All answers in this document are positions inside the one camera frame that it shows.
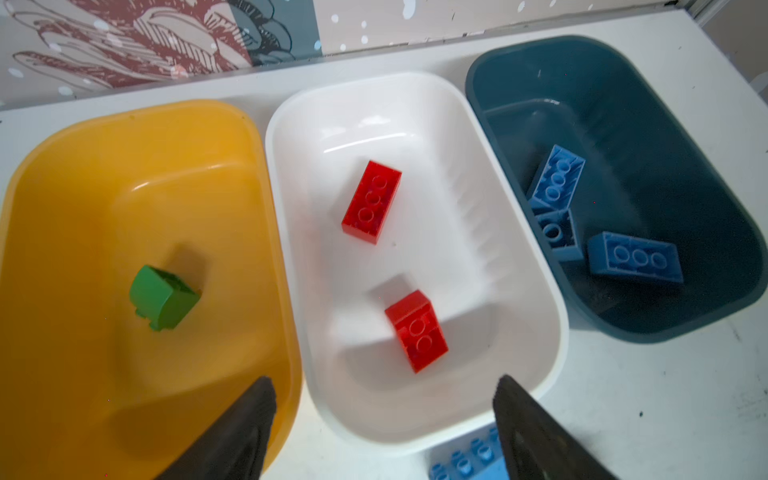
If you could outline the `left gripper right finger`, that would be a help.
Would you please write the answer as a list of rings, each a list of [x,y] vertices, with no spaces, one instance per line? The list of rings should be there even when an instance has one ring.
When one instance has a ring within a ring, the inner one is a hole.
[[[510,478],[615,477],[511,376],[499,379],[492,406]]]

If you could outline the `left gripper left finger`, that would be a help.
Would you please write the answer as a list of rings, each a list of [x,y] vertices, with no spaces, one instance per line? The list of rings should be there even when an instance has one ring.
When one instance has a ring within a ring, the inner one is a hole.
[[[258,479],[276,410],[273,382],[262,376],[158,477]]]

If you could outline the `yellow plastic bin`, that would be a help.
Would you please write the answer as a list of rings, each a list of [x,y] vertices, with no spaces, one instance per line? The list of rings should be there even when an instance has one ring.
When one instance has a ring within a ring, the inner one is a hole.
[[[63,128],[1,215],[1,475],[152,479],[259,379],[264,461],[302,371],[260,134],[174,103]]]

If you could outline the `green rounded lego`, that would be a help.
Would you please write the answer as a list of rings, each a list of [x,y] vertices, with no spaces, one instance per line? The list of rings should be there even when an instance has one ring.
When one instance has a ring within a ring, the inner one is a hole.
[[[153,331],[174,329],[194,308],[200,295],[177,275],[144,265],[133,279],[129,299],[135,313]]]

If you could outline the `small red lego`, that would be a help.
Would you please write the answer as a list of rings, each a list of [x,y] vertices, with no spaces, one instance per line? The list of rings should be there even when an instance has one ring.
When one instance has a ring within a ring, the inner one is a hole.
[[[419,373],[449,351],[430,300],[415,290],[385,309],[385,315],[414,373]]]

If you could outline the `blue lego diagonal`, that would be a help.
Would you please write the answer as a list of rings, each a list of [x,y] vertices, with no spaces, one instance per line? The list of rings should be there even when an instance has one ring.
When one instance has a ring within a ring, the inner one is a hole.
[[[583,261],[584,252],[570,209],[541,213],[535,219],[559,262]]]

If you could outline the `white plastic bin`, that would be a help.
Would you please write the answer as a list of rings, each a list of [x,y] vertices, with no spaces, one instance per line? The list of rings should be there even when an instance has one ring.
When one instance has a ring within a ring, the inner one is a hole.
[[[407,455],[490,423],[504,375],[535,398],[553,386],[564,299],[453,84],[400,73],[298,93],[265,149],[306,381],[339,436]],[[341,227],[371,160],[402,173],[376,245]],[[415,290],[449,347],[419,373],[385,315]]]

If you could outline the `blue long lego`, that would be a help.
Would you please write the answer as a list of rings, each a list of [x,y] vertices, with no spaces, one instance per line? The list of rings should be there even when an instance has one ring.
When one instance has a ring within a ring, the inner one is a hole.
[[[527,199],[535,215],[570,208],[586,160],[554,145],[529,187]]]

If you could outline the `red long lego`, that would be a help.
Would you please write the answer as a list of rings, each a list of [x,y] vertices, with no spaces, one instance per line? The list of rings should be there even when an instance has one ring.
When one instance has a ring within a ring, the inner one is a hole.
[[[341,222],[342,231],[376,245],[402,173],[369,161]]]

